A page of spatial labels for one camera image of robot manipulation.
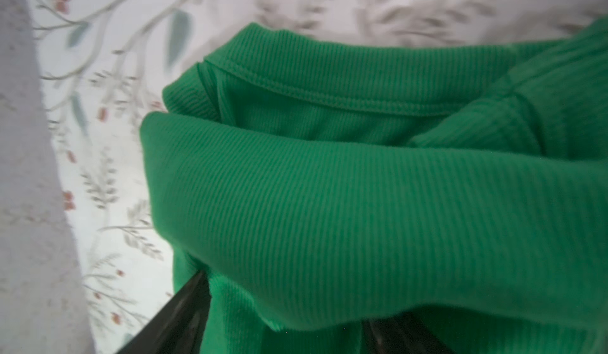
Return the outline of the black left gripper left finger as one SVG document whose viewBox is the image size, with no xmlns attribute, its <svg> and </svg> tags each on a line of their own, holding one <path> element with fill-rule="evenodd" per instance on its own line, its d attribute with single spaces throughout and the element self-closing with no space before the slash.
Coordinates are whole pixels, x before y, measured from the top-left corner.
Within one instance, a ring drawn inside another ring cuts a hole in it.
<svg viewBox="0 0 608 354">
<path fill-rule="evenodd" d="M 118 353 L 200 353 L 211 301 L 207 274 L 198 272 Z"/>
</svg>

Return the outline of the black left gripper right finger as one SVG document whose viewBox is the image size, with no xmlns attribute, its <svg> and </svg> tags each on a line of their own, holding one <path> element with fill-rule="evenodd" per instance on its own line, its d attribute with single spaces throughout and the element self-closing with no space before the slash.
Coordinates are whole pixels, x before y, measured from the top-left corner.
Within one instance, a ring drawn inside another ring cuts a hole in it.
<svg viewBox="0 0 608 354">
<path fill-rule="evenodd" d="M 368 352 L 376 354 L 453 354 L 413 313 L 367 320 L 363 331 Z"/>
</svg>

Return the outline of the green tank top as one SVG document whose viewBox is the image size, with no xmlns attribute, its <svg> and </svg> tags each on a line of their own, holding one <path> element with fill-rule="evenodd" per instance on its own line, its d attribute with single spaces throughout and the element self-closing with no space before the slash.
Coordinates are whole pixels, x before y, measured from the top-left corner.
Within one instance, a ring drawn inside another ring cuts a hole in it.
<svg viewBox="0 0 608 354">
<path fill-rule="evenodd" d="M 202 353 L 370 353 L 413 313 L 454 353 L 607 335 L 607 19 L 564 40 L 358 47 L 251 24 L 140 128 Z"/>
</svg>

